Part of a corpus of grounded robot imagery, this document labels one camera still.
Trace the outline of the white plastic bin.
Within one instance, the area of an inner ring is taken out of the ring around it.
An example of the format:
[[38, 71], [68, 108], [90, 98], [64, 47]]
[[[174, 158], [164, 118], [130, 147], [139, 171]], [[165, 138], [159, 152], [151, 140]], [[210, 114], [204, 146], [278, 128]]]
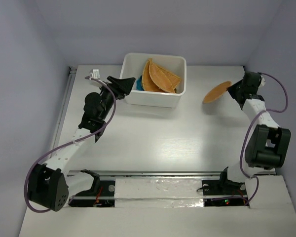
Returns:
[[166, 70], [181, 78], [176, 87], [176, 93], [149, 92], [137, 89], [137, 84], [133, 85], [130, 95], [125, 100], [128, 104], [175, 108], [186, 91], [186, 60], [181, 56], [159, 55], [148, 53], [128, 53], [124, 57], [120, 78], [138, 79], [144, 71], [144, 66], [148, 59]]

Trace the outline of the aluminium left rail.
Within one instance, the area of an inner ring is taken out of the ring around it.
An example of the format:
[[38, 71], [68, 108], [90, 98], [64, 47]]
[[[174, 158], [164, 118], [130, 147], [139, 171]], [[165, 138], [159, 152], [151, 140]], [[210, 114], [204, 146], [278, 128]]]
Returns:
[[62, 103], [61, 103], [59, 115], [58, 115], [58, 118], [57, 118], [55, 130], [53, 132], [52, 140], [51, 140], [51, 143], [50, 143], [50, 146], [49, 146], [49, 150], [52, 150], [55, 147], [57, 147], [57, 145], [59, 143], [60, 136], [61, 136], [61, 131], [62, 131], [63, 124], [64, 124], [65, 115], [66, 115], [67, 108], [68, 108], [69, 99], [70, 99], [70, 96], [71, 96], [71, 91], [72, 91], [72, 88], [73, 88], [73, 85], [74, 85], [76, 72], [77, 72], [77, 66], [76, 67], [74, 67], [74, 66], [69, 67], [68, 80], [67, 80], [63, 100], [62, 100]]

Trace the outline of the orange leaf-shaped woven tray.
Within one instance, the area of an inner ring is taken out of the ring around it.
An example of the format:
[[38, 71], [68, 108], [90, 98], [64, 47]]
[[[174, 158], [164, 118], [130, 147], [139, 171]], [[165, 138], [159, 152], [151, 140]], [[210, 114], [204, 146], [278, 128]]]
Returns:
[[144, 91], [150, 91], [150, 92], [164, 92], [163, 90], [159, 89], [154, 82], [152, 81], [152, 79], [150, 78], [149, 75], [149, 71], [148, 71], [148, 67], [149, 67], [149, 63], [150, 61], [153, 62], [152, 58], [149, 58], [146, 61], [146, 64], [144, 66], [144, 70], [143, 70], [143, 74], [142, 74], [142, 85], [144, 88]]

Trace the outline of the aluminium rail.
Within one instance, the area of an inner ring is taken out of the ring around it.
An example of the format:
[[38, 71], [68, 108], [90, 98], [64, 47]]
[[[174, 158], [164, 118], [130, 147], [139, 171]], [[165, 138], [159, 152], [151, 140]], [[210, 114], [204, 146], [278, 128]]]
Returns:
[[52, 140], [51, 140], [51, 143], [50, 143], [50, 146], [49, 146], [49, 150], [52, 150], [55, 147], [57, 147], [57, 145], [59, 143], [60, 136], [61, 136], [61, 131], [62, 131], [63, 124], [64, 124], [65, 115], [66, 115], [67, 108], [68, 108], [69, 99], [70, 99], [70, 96], [71, 96], [71, 91], [72, 91], [72, 88], [73, 88], [73, 85], [74, 85], [76, 72], [77, 72], [77, 66], [76, 67], [74, 67], [74, 66], [69, 67], [68, 80], [67, 80], [63, 100], [62, 100], [62, 103], [61, 103], [59, 115], [58, 115], [58, 118], [57, 118], [55, 130], [53, 132]]
[[210, 171], [210, 172], [198, 172], [198, 171], [97, 171], [93, 170], [100, 176], [111, 176], [111, 177], [146, 177], [146, 176], [219, 176], [220, 171]]

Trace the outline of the blue polka dot plate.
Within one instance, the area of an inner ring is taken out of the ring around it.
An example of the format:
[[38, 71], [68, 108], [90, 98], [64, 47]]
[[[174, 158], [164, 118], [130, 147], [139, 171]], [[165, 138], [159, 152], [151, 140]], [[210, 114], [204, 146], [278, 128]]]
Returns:
[[143, 85], [142, 85], [142, 76], [140, 76], [136, 80], [136, 90], [138, 90], [138, 91], [144, 91], [144, 88], [143, 88]]

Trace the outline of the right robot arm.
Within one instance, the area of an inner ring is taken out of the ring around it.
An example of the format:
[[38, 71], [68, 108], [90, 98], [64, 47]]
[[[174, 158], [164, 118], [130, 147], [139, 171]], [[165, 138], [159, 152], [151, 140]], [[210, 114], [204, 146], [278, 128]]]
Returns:
[[239, 162], [220, 173], [217, 188], [221, 193], [237, 190], [247, 179], [255, 178], [263, 170], [280, 168], [284, 164], [291, 132], [275, 122], [271, 117], [275, 110], [266, 108], [264, 98], [258, 94], [259, 88], [265, 84], [264, 75], [245, 72], [239, 82], [227, 89], [251, 123]]

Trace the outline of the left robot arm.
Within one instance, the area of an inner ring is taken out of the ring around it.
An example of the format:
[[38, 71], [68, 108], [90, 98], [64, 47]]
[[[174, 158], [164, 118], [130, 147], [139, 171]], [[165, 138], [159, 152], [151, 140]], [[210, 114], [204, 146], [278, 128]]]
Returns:
[[71, 141], [42, 155], [27, 173], [23, 193], [27, 207], [33, 212], [57, 212], [69, 206], [78, 194], [99, 196], [102, 191], [99, 174], [91, 170], [83, 169], [68, 176], [70, 163], [81, 156], [89, 142], [100, 139], [115, 114], [117, 100], [130, 94], [136, 79], [109, 76], [103, 82], [87, 76], [87, 80], [97, 82], [101, 91], [86, 95], [84, 113]]

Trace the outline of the round orange woven plate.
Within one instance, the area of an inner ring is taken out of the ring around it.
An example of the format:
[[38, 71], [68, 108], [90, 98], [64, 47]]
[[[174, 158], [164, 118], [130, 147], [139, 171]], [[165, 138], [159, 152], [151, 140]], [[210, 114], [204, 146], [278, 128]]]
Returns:
[[225, 81], [217, 86], [215, 86], [212, 90], [210, 90], [203, 99], [203, 103], [212, 103], [219, 99], [227, 89], [232, 85], [231, 81]]

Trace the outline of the aluminium front rail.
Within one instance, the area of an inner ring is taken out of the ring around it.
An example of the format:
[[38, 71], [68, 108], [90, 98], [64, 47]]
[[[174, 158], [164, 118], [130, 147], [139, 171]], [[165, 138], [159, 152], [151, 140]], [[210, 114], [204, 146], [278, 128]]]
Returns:
[[219, 176], [220, 171], [210, 171], [210, 172], [198, 172], [198, 171], [97, 171], [93, 170], [100, 176], [111, 176], [111, 177], [146, 177], [146, 176]]

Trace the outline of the orange teardrop woven tray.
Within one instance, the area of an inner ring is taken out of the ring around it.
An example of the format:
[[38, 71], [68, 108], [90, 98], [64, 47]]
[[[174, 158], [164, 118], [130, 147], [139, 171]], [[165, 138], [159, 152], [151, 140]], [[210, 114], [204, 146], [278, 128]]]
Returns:
[[148, 71], [154, 84], [167, 93], [173, 93], [182, 80], [178, 75], [152, 61], [149, 63]]

